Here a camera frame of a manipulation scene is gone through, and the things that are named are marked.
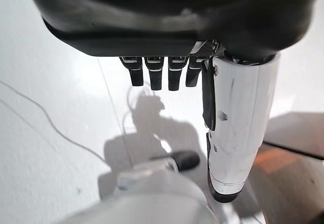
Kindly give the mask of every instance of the cable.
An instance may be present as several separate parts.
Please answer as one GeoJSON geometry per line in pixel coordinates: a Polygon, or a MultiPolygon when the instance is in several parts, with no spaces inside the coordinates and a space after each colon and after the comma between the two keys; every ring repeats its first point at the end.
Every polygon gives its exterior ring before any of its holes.
{"type": "MultiPolygon", "coordinates": [[[[98,61],[99,67],[100,67],[100,71],[101,71],[102,78],[103,78],[103,80],[104,80],[104,82],[105,82],[105,85],[106,85],[106,89],[107,89],[107,92],[108,92],[109,98],[110,98],[111,103],[112,103],[112,109],[113,109],[113,111],[114,111],[114,113],[115,113],[115,117],[116,117],[116,120],[117,120],[117,123],[118,123],[119,130],[120,130],[121,133],[123,133],[124,130],[122,129],[122,127],[121,127],[121,125],[120,125],[120,123],[119,123],[119,120],[118,120],[118,117],[117,117],[117,110],[116,110],[115,105],[114,105],[114,103],[113,103],[112,96],[111,96],[111,94],[110,94],[110,90],[109,90],[109,88],[108,88],[107,80],[106,80],[106,78],[105,78],[105,76],[104,76],[104,73],[103,73],[103,70],[102,70],[101,64],[100,64],[100,62],[99,62],[99,58],[97,58],[97,61],[98,61]]],[[[133,161],[132,161],[132,158],[131,158],[131,154],[130,154],[130,152],[129,152],[128,149],[127,149],[127,145],[126,145],[126,141],[125,141],[124,135],[122,135],[122,137],[123,137],[124,147],[125,147],[125,150],[126,150],[127,156],[128,156],[129,161],[130,161],[130,163],[131,163],[131,165],[132,165],[132,167],[133,167],[134,164],[133,164],[133,161]]]]}
{"type": "Polygon", "coordinates": [[[94,155],[96,158],[98,158],[101,162],[103,162],[105,165],[107,165],[105,159],[103,159],[100,155],[98,155],[96,152],[94,152],[93,150],[86,148],[85,146],[71,140],[70,138],[68,138],[67,136],[65,136],[63,133],[61,133],[61,131],[55,126],[55,124],[53,123],[51,117],[49,116],[49,114],[47,113],[46,109],[40,105],[38,102],[34,101],[33,99],[29,98],[28,96],[20,93],[19,91],[17,91],[15,88],[13,88],[12,86],[8,85],[7,83],[3,82],[2,80],[0,80],[0,84],[2,84],[3,86],[7,87],[8,89],[10,89],[11,91],[13,91],[14,93],[16,93],[17,95],[25,98],[26,100],[30,101],[31,103],[33,103],[34,105],[36,105],[38,108],[40,108],[42,110],[42,112],[44,113],[44,115],[46,116],[47,120],[49,121],[50,125],[52,126],[52,128],[55,130],[56,133],[58,133],[62,138],[64,138],[65,140],[67,140],[68,142],[70,142],[71,144],[74,144],[77,147],[80,147],[82,149],[84,149],[85,151],[91,153],[92,155],[94,155]]]}

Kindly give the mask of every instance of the gray object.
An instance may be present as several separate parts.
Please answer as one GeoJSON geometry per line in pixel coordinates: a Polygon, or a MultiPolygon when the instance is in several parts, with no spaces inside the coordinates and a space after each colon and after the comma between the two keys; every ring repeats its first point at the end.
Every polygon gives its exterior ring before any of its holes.
{"type": "Polygon", "coordinates": [[[121,173],[118,183],[123,190],[117,186],[111,197],[61,224],[218,223],[203,192],[178,173],[171,158],[121,173]]]}

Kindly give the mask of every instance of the black object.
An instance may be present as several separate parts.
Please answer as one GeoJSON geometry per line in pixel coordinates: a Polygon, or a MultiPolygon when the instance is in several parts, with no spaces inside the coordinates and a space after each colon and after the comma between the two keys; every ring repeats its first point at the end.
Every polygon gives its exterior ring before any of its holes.
{"type": "Polygon", "coordinates": [[[320,213],[316,218],[314,218],[308,224],[324,224],[324,212],[320,213]]]}
{"type": "Polygon", "coordinates": [[[188,57],[168,57],[168,81],[170,91],[179,90],[181,72],[183,67],[186,66],[187,61],[188,57]]]}
{"type": "Polygon", "coordinates": [[[178,170],[180,172],[193,169],[196,166],[198,166],[200,163],[200,157],[198,153],[189,150],[171,152],[164,156],[153,157],[151,158],[151,160],[168,158],[168,157],[172,158],[176,162],[178,170]]]}
{"type": "Polygon", "coordinates": [[[264,58],[307,31],[314,0],[34,0],[50,32],[93,56],[189,56],[217,40],[264,58]]]}
{"type": "Polygon", "coordinates": [[[213,58],[208,62],[208,68],[205,63],[202,65],[202,106],[204,111],[202,117],[210,130],[215,130],[216,126],[216,105],[215,105],[215,69],[213,67],[213,58]]]}
{"type": "Polygon", "coordinates": [[[150,75],[151,90],[161,90],[164,57],[145,57],[144,59],[150,75]]]}
{"type": "Polygon", "coordinates": [[[195,87],[197,85],[202,61],[201,59],[198,60],[196,56],[190,56],[186,75],[186,87],[195,87]]]}
{"type": "Polygon", "coordinates": [[[218,201],[220,203],[230,203],[236,199],[236,197],[239,195],[240,192],[235,193],[235,194],[230,194],[230,195],[223,195],[214,189],[212,181],[211,181],[211,175],[209,172],[209,153],[211,151],[211,143],[209,141],[208,133],[206,134],[206,138],[207,138],[207,156],[208,156],[207,157],[207,165],[208,165],[208,172],[207,172],[208,178],[207,179],[208,179],[209,191],[211,192],[211,195],[213,196],[213,198],[216,201],[218,201]]]}
{"type": "Polygon", "coordinates": [[[130,72],[132,86],[142,86],[144,84],[142,57],[120,57],[120,60],[130,72]]]}

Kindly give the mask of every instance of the white floor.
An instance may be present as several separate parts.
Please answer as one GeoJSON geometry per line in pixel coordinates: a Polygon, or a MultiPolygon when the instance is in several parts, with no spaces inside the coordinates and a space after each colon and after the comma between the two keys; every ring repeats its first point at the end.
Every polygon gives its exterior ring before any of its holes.
{"type": "MultiPolygon", "coordinates": [[[[323,7],[282,52],[272,116],[324,111],[323,7]]],[[[32,0],[0,0],[0,14],[0,223],[59,220],[99,201],[132,164],[169,149],[206,152],[200,83],[169,92],[164,74],[160,92],[132,88],[117,58],[53,37],[32,0]]]]}

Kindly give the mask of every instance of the white plastic casing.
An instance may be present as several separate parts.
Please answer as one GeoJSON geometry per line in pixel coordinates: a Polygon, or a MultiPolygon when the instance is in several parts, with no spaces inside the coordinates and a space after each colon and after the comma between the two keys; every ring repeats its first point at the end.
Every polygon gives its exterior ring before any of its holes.
{"type": "Polygon", "coordinates": [[[278,59],[257,66],[213,59],[216,130],[209,133],[209,168],[220,194],[238,193],[248,177],[269,119],[278,59]]]}

